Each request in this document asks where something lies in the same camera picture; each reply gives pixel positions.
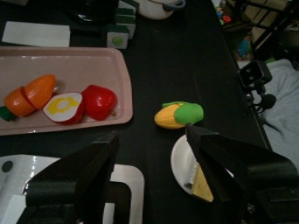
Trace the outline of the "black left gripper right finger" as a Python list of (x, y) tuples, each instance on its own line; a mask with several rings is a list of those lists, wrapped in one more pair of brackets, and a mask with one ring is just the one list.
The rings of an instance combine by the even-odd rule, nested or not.
[(187, 141), (228, 224), (297, 224), (299, 172), (292, 161), (193, 125)]

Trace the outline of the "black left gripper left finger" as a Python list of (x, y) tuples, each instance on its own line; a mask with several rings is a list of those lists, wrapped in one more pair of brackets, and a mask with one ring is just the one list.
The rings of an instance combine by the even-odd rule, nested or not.
[(103, 224), (117, 148), (119, 135), (111, 133), (36, 174), (16, 224)]

